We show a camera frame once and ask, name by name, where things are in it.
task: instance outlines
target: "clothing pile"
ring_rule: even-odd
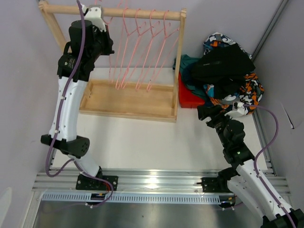
[[[202,58],[181,57],[180,73],[185,86],[205,100],[205,107],[220,105],[229,112],[236,101],[258,105],[264,89],[254,73],[251,55],[221,33],[209,36],[203,46]],[[245,114],[253,110],[254,107],[246,107]]]

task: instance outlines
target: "red plastic bin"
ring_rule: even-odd
[[[191,90],[186,88],[181,80],[181,73],[179,73],[179,101],[182,108],[197,108],[205,104],[203,99],[193,95]]]

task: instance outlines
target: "camouflage patterned garment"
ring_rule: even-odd
[[[210,51],[213,50],[214,47],[227,47],[228,45],[233,44],[236,44],[236,42],[234,42],[229,37],[216,32],[209,36],[204,42],[204,55],[207,55]],[[244,53],[248,55],[250,59],[252,58],[252,56],[247,53],[240,45],[239,47]],[[235,101],[241,101],[249,105],[258,105],[263,96],[264,88],[262,87],[260,81],[257,78],[257,75],[254,72],[249,72],[244,77],[246,84],[243,85],[239,91],[236,91],[234,94],[229,95],[224,99],[213,98],[214,85],[204,85],[205,92],[214,105],[221,105],[222,108],[226,109],[227,111],[232,110],[232,104]],[[254,107],[246,107],[245,114],[252,113],[254,109]]]

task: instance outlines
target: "wooden tray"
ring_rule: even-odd
[[[146,84],[137,91],[135,85],[129,83],[125,89],[117,90],[108,80],[90,80],[80,103],[80,113],[176,122],[173,85],[153,85],[149,92]]]

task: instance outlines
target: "wooden clothes rack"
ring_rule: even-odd
[[[39,9],[51,30],[57,44],[63,51],[66,39],[54,14],[79,14],[77,6],[50,5],[47,1],[39,2]],[[123,17],[124,9],[103,8],[105,17]],[[126,9],[125,18],[135,18],[136,9]],[[151,19],[163,19],[165,11],[154,11]],[[138,10],[137,18],[149,19],[151,10]],[[80,112],[119,116],[126,118],[176,122],[178,107],[178,75],[181,60],[181,50],[186,22],[186,9],[181,12],[166,13],[166,20],[180,22],[179,41],[176,56],[176,70],[173,85],[154,85],[146,89],[135,90],[134,83],[128,83],[124,90],[116,90],[107,80],[90,80],[80,104]]]

